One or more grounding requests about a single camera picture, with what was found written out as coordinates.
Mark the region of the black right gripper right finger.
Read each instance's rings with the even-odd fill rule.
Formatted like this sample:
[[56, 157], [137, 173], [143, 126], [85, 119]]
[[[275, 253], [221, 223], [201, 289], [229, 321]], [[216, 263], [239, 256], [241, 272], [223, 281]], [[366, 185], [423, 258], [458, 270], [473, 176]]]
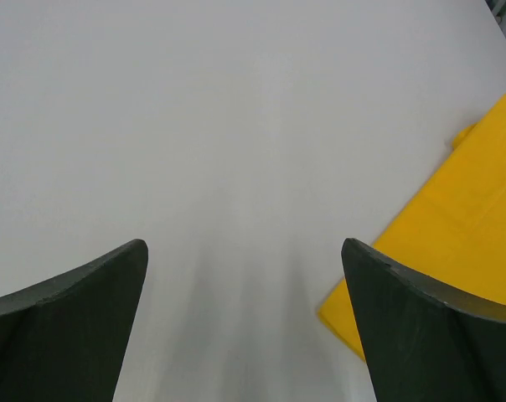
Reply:
[[506, 401], [506, 306], [347, 238], [344, 279], [378, 401]]

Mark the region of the yellow Pikachu placemat cloth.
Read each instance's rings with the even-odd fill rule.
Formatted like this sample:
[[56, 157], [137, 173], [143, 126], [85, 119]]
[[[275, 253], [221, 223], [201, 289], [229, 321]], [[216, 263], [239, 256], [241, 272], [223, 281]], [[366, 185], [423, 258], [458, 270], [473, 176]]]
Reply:
[[506, 306], [506, 94], [452, 141], [452, 153], [373, 247]]

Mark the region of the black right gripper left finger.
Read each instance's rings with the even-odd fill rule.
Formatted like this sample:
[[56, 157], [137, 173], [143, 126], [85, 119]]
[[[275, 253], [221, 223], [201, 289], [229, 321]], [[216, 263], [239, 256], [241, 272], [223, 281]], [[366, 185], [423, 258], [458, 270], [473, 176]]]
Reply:
[[147, 274], [136, 239], [0, 297], [0, 401], [111, 401]]

